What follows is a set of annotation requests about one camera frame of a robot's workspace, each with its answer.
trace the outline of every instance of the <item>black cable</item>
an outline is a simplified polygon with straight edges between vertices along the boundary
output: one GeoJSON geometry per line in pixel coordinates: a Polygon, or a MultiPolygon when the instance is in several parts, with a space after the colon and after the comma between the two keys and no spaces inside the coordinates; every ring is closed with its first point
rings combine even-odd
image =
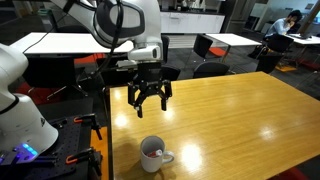
{"type": "MultiPolygon", "coordinates": [[[[66,17],[68,14],[65,14],[64,16],[62,16],[60,19],[58,19],[58,21],[56,22],[57,24],[64,18],[66,17]]],[[[39,42],[42,41],[42,39],[44,39],[52,30],[54,29],[54,26],[52,26],[52,28],[49,30],[49,32],[47,32],[44,36],[42,36],[37,42],[35,42],[34,44],[32,44],[31,46],[29,46],[27,49],[25,49],[23,51],[23,54],[28,51],[30,48],[32,48],[33,46],[37,45],[39,42]]]]}
{"type": "Polygon", "coordinates": [[[123,24],[123,5],[121,0],[117,0],[117,6],[118,6],[118,17],[116,22],[116,31],[114,33],[111,51],[107,57],[107,59],[101,64],[101,66],[98,67],[98,69],[93,73],[93,77],[97,77],[101,71],[109,65],[109,62],[113,56],[114,49],[117,46],[119,35],[121,33],[122,24],[123,24]]]}

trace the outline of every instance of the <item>wall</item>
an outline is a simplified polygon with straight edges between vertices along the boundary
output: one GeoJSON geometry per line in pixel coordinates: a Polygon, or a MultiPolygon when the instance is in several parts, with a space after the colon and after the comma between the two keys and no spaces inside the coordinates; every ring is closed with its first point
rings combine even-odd
{"type": "MultiPolygon", "coordinates": [[[[56,21],[58,21],[65,15],[65,13],[58,6],[56,6],[51,2],[43,2],[43,4],[46,9],[52,10],[53,16],[56,21]]],[[[58,27],[65,26],[65,25],[79,25],[79,24],[80,23],[70,15],[66,15],[63,19],[57,22],[58,27]]]]}
{"type": "Polygon", "coordinates": [[[221,1],[206,0],[206,9],[219,10],[221,1]]]}
{"type": "Polygon", "coordinates": [[[316,4],[318,0],[269,0],[266,10],[262,13],[255,31],[261,31],[264,24],[268,21],[276,21],[279,18],[286,17],[290,10],[285,8],[299,9],[302,13],[309,13],[311,10],[306,10],[308,3],[316,4]]]}

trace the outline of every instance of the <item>black chair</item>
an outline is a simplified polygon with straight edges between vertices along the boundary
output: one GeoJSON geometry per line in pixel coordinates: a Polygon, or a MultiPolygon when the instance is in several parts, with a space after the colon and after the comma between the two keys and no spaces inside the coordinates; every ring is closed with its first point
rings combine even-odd
{"type": "Polygon", "coordinates": [[[274,34],[268,39],[267,44],[261,49],[260,53],[257,55],[256,58],[258,58],[263,51],[268,50],[283,54],[289,49],[292,43],[292,38],[279,34],[274,34]]]}
{"type": "MultiPolygon", "coordinates": [[[[126,56],[114,56],[109,62],[109,67],[115,67],[117,61],[126,59],[126,56]]],[[[96,59],[97,65],[100,67],[105,60],[105,58],[96,59]]],[[[132,81],[136,74],[137,70],[116,71],[115,69],[110,69],[108,71],[102,71],[101,77],[106,86],[124,86],[127,85],[128,82],[132,81]]]]}
{"type": "MultiPolygon", "coordinates": [[[[213,41],[208,37],[206,37],[205,35],[198,34],[194,42],[192,52],[195,52],[198,56],[203,58],[203,61],[206,61],[207,59],[216,58],[217,56],[214,56],[213,54],[208,53],[212,43],[213,41]]],[[[189,63],[192,52],[189,55],[186,65],[189,63]]]]}
{"type": "Polygon", "coordinates": [[[195,68],[193,78],[226,75],[230,66],[219,62],[203,62],[195,68]]]}
{"type": "Polygon", "coordinates": [[[29,65],[23,78],[32,89],[60,88],[50,94],[47,100],[68,86],[72,86],[83,95],[88,96],[88,93],[79,85],[82,75],[86,76],[84,68],[75,69],[72,57],[29,57],[28,61],[29,65]]]}
{"type": "Polygon", "coordinates": [[[162,71],[162,79],[167,79],[170,81],[176,81],[181,72],[179,68],[169,66],[169,65],[162,65],[161,71],[162,71]]]}
{"type": "Polygon", "coordinates": [[[163,62],[166,64],[168,62],[168,49],[170,39],[168,36],[161,35],[162,47],[163,47],[163,62]]]}
{"type": "Polygon", "coordinates": [[[262,71],[269,74],[275,69],[276,65],[282,58],[282,55],[259,56],[258,64],[250,62],[248,64],[235,65],[233,68],[239,68],[245,72],[262,71]]]}
{"type": "Polygon", "coordinates": [[[89,33],[82,25],[66,25],[57,28],[58,33],[89,33]]]}

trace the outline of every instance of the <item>cabinet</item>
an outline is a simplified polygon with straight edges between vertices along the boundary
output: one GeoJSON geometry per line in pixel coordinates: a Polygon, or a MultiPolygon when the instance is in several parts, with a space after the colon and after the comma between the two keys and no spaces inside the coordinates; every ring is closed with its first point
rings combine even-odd
{"type": "Polygon", "coordinates": [[[223,15],[161,12],[162,33],[219,33],[223,15]]]}

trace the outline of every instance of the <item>mug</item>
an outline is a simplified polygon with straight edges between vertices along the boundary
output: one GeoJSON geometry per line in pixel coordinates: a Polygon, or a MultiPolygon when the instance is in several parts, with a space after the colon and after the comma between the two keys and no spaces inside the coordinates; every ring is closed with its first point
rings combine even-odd
{"type": "Polygon", "coordinates": [[[156,172],[162,164],[172,162],[174,154],[170,151],[165,151],[165,144],[158,136],[146,137],[140,146],[141,165],[147,172],[156,172]]]}

